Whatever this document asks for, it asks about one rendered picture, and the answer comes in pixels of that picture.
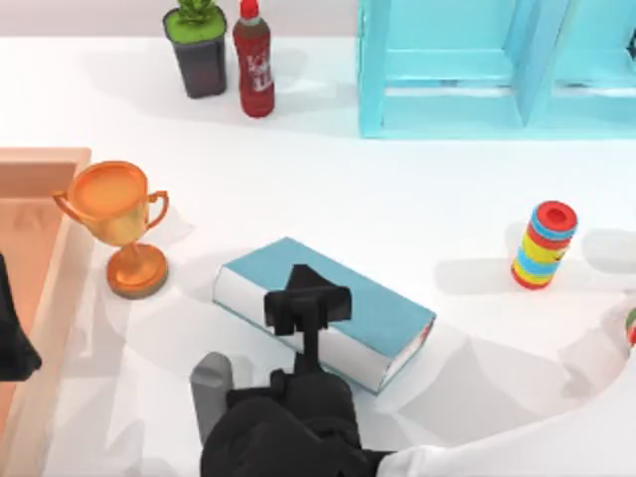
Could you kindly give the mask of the blue book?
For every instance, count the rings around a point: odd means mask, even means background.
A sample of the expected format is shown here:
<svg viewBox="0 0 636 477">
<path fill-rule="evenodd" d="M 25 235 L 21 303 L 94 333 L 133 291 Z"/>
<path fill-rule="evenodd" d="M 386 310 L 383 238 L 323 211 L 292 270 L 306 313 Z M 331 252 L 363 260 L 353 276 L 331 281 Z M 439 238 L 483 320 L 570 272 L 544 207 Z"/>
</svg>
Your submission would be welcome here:
<svg viewBox="0 0 636 477">
<path fill-rule="evenodd" d="M 213 300 L 272 335 L 265 325 L 264 296 L 284 288 L 294 264 L 306 264 L 332 283 L 350 288 L 352 318 L 320 333 L 320 363 L 378 395 L 421 348 L 436 314 L 293 238 L 223 264 Z"/>
</svg>

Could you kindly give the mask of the orange trophy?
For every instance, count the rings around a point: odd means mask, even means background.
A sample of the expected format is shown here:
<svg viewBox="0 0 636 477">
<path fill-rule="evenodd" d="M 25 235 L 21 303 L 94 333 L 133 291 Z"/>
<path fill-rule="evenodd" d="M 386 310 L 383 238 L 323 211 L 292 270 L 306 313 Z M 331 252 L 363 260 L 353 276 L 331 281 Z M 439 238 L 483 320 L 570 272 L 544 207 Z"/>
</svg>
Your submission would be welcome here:
<svg viewBox="0 0 636 477">
<path fill-rule="evenodd" d="M 139 240 L 165 218 L 170 199 L 165 191 L 148 191 L 148 179 L 138 166 L 125 161 L 92 164 L 52 198 L 95 239 L 117 249 L 105 269 L 113 293 L 142 299 L 163 286 L 168 277 L 165 254 Z"/>
</svg>

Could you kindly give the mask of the stack of coloured rings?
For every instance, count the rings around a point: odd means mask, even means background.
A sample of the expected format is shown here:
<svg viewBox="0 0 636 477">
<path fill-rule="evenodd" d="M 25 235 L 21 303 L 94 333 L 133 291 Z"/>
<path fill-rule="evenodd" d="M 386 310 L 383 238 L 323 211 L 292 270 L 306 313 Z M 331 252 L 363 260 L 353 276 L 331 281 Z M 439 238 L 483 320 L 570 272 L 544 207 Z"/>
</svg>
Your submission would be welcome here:
<svg viewBox="0 0 636 477">
<path fill-rule="evenodd" d="M 557 272 L 577 225 L 576 212 L 569 205 L 560 201 L 538 204 L 511 264 L 514 279 L 531 290 L 547 287 Z"/>
</svg>

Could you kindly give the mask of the red bottle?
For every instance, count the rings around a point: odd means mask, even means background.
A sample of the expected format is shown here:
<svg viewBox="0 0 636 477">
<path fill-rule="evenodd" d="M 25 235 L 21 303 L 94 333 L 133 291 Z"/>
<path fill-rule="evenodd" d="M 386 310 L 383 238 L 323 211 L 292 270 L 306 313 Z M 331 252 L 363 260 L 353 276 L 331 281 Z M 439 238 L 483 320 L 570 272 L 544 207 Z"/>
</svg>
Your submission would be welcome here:
<svg viewBox="0 0 636 477">
<path fill-rule="evenodd" d="M 233 38 L 238 56 L 242 110 L 249 117 L 266 117 L 272 113 L 275 104 L 270 61 L 271 33 L 260 16 L 257 0 L 240 0 Z"/>
</svg>

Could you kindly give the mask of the dark pot with green plant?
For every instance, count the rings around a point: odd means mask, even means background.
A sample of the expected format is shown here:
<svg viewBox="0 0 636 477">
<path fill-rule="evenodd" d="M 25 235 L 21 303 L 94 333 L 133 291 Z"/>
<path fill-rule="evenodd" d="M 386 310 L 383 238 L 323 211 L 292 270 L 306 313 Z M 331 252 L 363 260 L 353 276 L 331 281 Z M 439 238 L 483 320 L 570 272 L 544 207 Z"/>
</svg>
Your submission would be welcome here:
<svg viewBox="0 0 636 477">
<path fill-rule="evenodd" d="M 172 44 L 186 94 L 219 95 L 227 88 L 225 35 L 228 22 L 215 0 L 177 0 L 162 24 Z"/>
</svg>

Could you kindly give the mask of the light blue rack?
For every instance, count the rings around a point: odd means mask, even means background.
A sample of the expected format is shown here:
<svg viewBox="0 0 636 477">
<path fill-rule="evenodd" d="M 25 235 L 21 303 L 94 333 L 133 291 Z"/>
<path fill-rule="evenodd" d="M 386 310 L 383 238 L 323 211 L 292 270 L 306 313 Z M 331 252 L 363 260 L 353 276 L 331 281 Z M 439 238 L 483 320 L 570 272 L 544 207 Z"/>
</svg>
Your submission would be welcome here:
<svg viewBox="0 0 636 477">
<path fill-rule="evenodd" d="M 636 138 L 636 0 L 358 0 L 359 127 Z"/>
</svg>

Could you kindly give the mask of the salmon shallow box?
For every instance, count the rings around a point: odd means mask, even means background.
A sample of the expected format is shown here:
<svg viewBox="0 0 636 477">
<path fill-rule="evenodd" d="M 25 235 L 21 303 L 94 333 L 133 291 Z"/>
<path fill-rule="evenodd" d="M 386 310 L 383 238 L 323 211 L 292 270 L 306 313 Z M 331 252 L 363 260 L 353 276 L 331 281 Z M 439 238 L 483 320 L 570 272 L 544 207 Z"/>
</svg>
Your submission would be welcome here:
<svg viewBox="0 0 636 477">
<path fill-rule="evenodd" d="M 52 199 L 89 163 L 85 147 L 0 147 L 0 252 L 23 328 L 43 366 L 0 383 L 0 477 L 40 477 L 68 337 L 92 241 Z"/>
</svg>

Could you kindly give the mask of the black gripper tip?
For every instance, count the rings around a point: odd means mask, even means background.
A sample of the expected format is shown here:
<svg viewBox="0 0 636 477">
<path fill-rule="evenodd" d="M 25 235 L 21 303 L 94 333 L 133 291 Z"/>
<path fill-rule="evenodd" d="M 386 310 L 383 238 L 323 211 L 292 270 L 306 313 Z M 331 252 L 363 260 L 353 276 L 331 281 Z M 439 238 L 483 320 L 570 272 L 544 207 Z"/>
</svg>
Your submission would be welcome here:
<svg viewBox="0 0 636 477">
<path fill-rule="evenodd" d="M 0 382 L 26 382 L 42 364 L 18 318 L 6 261 L 0 253 Z"/>
</svg>

